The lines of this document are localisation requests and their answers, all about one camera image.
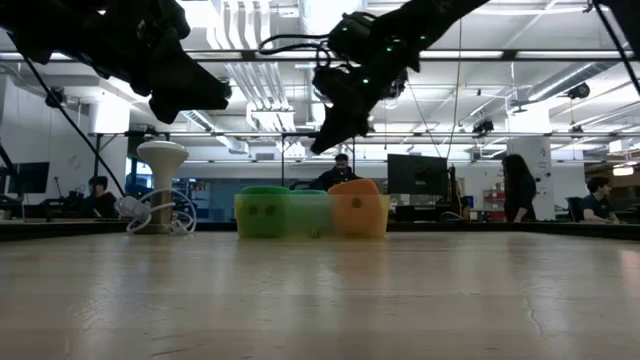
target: person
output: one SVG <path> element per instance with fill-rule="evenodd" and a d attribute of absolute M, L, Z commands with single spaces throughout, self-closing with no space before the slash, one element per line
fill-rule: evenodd
<path fill-rule="evenodd" d="M 107 191 L 109 179 L 106 176 L 96 176 L 89 180 L 91 195 L 85 201 L 83 215 L 115 219 L 118 217 L 115 203 L 116 197 Z"/>
<path fill-rule="evenodd" d="M 505 178 L 504 212 L 507 222 L 535 221 L 533 199 L 536 182 L 522 156 L 512 154 L 502 160 Z"/>
<path fill-rule="evenodd" d="M 359 179 L 349 167 L 349 156 L 338 154 L 335 157 L 336 164 L 333 169 L 325 171 L 320 177 L 311 183 L 311 188 L 328 191 L 334 185 Z"/>
<path fill-rule="evenodd" d="M 582 199 L 582 212 L 585 221 L 598 221 L 610 224 L 620 224 L 620 220 L 613 212 L 613 206 L 609 203 L 609 179 L 596 176 L 587 183 L 589 195 Z"/>

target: orange container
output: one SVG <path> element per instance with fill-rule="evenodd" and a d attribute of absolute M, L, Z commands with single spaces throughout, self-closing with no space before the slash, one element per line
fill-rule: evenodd
<path fill-rule="evenodd" d="M 338 235 L 381 238 L 387 232 L 389 196 L 381 196 L 375 182 L 360 179 L 329 189 Z"/>

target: white stool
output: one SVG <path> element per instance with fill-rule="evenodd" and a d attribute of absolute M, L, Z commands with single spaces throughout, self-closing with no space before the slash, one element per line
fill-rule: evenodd
<path fill-rule="evenodd" d="M 154 190 L 171 189 L 172 179 L 178 167 L 189 157 L 187 149 L 169 141 L 150 141 L 138 146 L 138 155 L 149 165 L 153 174 Z M 151 207 L 168 204 L 171 192 L 165 191 L 151 197 Z M 141 232 L 146 234 L 166 234 L 171 224 L 172 209 L 167 208 L 152 214 L 151 223 Z"/>

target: long hair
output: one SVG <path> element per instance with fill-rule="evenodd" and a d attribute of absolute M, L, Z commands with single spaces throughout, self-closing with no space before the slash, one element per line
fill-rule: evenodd
<path fill-rule="evenodd" d="M 512 154 L 505 157 L 502 160 L 502 166 L 504 166 L 504 184 L 505 191 L 508 194 L 518 192 L 518 187 L 522 181 L 522 178 L 531 176 L 531 172 L 527 167 L 527 163 L 524 162 L 522 156 L 518 154 Z"/>

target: office chair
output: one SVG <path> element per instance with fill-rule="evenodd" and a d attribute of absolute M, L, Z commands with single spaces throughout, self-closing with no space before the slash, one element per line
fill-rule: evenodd
<path fill-rule="evenodd" d="M 573 222 L 579 223 L 584 221 L 584 213 L 582 212 L 582 198 L 570 197 L 567 198 L 569 204 L 569 215 L 573 219 Z"/>

